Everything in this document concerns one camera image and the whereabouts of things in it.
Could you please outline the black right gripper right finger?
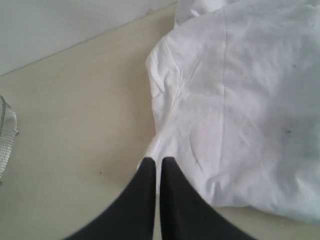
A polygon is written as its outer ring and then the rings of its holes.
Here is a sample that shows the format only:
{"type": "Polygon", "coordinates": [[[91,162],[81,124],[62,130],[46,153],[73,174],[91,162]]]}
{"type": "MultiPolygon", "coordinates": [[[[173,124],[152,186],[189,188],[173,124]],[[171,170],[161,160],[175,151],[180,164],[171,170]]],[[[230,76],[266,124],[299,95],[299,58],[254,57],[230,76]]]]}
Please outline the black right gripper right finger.
{"type": "Polygon", "coordinates": [[[173,157],[162,160],[159,209],[163,240],[253,239],[203,200],[173,157]]]}

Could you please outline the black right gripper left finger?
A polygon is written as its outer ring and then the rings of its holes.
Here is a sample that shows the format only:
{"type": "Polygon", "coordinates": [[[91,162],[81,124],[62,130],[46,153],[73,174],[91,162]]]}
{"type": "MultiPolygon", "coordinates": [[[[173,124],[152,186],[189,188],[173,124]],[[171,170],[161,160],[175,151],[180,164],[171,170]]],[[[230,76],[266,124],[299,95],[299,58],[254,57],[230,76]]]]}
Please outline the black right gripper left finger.
{"type": "Polygon", "coordinates": [[[118,198],[68,240],[151,240],[156,208],[156,164],[145,157],[118,198]]]}

